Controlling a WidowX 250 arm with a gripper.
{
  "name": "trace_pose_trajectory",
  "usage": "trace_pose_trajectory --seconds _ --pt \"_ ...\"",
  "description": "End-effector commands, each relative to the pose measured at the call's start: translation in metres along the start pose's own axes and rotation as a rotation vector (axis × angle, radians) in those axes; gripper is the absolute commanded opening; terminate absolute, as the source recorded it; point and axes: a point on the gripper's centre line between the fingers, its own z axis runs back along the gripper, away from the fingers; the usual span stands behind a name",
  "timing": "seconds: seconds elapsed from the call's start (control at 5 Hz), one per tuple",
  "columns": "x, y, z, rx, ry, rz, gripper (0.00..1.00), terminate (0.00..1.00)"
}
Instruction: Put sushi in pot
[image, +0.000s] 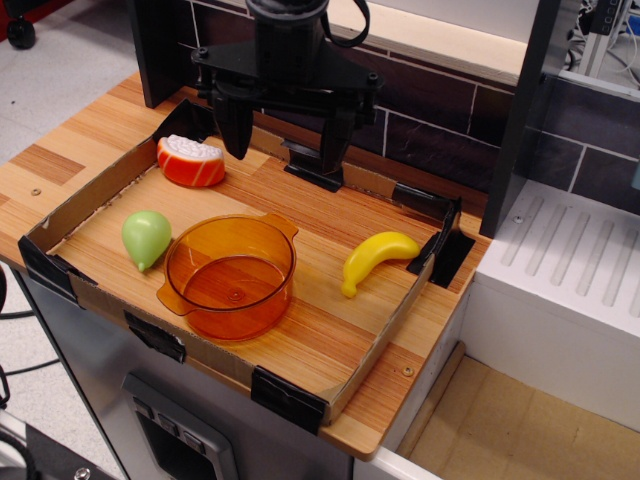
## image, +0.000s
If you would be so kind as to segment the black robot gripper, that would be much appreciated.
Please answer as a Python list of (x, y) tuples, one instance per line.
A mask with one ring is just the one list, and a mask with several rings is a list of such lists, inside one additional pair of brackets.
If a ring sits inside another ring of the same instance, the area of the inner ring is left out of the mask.
[(375, 114), (383, 85), (379, 74), (335, 50), (359, 46), (369, 33), (367, 3), (355, 5), (365, 25), (355, 37), (339, 39), (331, 33), (327, 1), (248, 1), (253, 40), (203, 46), (191, 54), (199, 95), (214, 100), (215, 123), (232, 156), (242, 160), (248, 151), (251, 106), (333, 116), (322, 130), (322, 173), (341, 168), (356, 116)]

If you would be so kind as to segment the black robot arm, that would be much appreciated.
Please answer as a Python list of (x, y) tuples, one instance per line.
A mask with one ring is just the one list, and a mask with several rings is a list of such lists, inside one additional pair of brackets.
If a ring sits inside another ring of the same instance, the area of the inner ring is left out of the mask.
[(197, 89), (214, 110), (226, 150), (243, 158), (261, 109), (323, 119), (319, 158), (323, 174), (340, 170), (355, 130), (376, 117), (382, 77), (343, 58), (340, 49), (364, 42), (367, 28), (336, 38), (325, 1), (250, 1), (253, 40), (198, 48)]

